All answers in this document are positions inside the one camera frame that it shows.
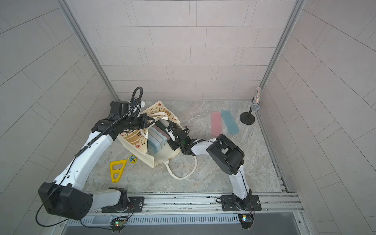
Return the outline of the pink translucent pencil case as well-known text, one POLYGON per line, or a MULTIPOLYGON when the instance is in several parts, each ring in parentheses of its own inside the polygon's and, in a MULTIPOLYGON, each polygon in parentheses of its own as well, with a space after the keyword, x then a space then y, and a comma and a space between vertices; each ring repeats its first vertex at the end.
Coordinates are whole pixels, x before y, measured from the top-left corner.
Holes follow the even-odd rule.
POLYGON ((211 114, 211 134, 214 137, 223 134, 222 116, 220 112, 212 112, 211 114))

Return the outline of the teal translucent pencil case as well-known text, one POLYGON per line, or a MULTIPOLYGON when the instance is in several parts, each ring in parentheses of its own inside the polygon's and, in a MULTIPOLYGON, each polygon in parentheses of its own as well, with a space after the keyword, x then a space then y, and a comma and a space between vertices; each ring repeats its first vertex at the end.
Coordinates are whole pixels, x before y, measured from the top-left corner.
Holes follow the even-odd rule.
POLYGON ((236 135, 240 132, 240 129, 230 110, 221 111, 221 116, 230 134, 236 135))

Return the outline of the pale mint pencil case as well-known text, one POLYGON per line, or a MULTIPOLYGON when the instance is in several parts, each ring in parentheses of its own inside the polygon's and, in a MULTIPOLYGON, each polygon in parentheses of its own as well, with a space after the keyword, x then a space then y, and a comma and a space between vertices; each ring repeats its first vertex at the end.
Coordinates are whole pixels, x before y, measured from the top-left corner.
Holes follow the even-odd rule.
POLYGON ((161 148, 163 148, 167 144, 167 138, 163 134, 161 134, 158 130, 152 127, 148 131, 149 131, 150 136, 152 136, 155 140, 159 142, 161 148))

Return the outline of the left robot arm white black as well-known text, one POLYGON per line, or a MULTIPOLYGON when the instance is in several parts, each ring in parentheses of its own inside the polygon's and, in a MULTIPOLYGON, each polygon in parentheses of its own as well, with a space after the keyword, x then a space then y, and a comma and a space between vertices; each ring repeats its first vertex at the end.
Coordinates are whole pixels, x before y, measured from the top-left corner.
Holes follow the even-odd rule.
POLYGON ((117 136, 124 131, 142 130, 155 123, 147 114, 102 119, 92 128, 86 144, 53 182, 43 183, 38 194, 47 213, 81 220, 92 210, 124 212, 130 208, 127 191, 121 188, 85 193, 84 185, 94 166, 117 136))

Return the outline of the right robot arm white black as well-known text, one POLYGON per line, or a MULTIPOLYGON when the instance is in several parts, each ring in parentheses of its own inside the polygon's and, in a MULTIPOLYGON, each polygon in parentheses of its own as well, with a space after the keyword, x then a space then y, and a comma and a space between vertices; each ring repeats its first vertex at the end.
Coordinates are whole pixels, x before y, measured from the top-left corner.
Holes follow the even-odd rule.
POLYGON ((244 152, 225 135, 212 140, 191 139, 187 127, 168 122, 165 131, 169 134, 168 144, 173 150, 180 149, 186 156, 209 155, 219 168, 229 175, 233 188, 231 206, 244 211, 251 207, 252 191, 244 174, 244 152))

